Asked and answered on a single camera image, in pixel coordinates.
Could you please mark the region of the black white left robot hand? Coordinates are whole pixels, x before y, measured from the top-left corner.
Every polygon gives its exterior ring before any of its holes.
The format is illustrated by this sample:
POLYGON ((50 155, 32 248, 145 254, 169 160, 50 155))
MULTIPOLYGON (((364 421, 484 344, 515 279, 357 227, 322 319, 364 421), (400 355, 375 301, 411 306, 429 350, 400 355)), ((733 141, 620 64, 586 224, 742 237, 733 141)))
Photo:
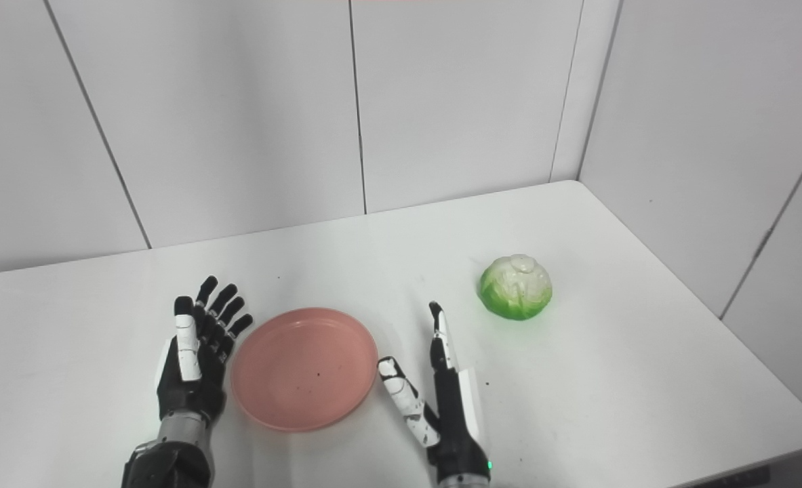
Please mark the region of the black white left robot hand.
POLYGON ((195 298, 174 302, 175 334, 167 346, 156 389, 159 419, 177 411, 199 414, 211 424, 225 406, 225 367, 252 315, 241 314, 245 300, 233 283, 218 290, 208 276, 195 298))

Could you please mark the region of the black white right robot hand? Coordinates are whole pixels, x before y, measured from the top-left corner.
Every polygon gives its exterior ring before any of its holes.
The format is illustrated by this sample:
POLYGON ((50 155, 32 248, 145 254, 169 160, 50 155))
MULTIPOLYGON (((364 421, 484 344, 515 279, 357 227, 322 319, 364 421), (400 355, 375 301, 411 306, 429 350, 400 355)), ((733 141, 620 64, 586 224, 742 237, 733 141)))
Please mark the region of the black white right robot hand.
POLYGON ((396 358, 377 361, 377 374, 407 429, 424 448, 435 467, 439 487, 488 487, 492 463, 482 445, 481 408, 475 375, 462 369, 448 333, 446 313, 437 302, 428 304, 433 318, 429 361, 433 371, 436 408, 410 382, 396 358))

